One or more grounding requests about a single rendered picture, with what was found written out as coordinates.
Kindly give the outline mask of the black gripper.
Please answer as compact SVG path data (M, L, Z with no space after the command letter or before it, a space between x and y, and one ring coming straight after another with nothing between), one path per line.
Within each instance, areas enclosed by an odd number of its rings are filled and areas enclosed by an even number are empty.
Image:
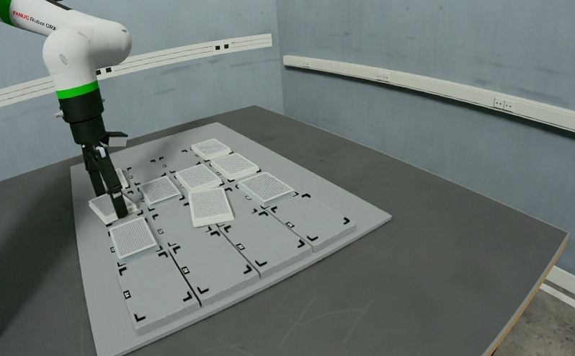
M74 142L81 145L85 167L89 173L96 196L110 194L117 218L120 219L128 215L128 209L121 191L123 187L112 164L107 147L100 143L100 139L106 135L102 114L82 122L69 123L69 125ZM100 174L109 190L107 193Z

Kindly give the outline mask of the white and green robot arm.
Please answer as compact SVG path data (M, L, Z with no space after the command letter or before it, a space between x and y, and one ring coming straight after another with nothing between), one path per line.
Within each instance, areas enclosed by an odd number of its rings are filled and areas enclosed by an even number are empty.
M96 70L129 56L132 39L123 25L54 0L0 0L0 22L48 37L43 60L60 104L55 118L78 123L104 112Z

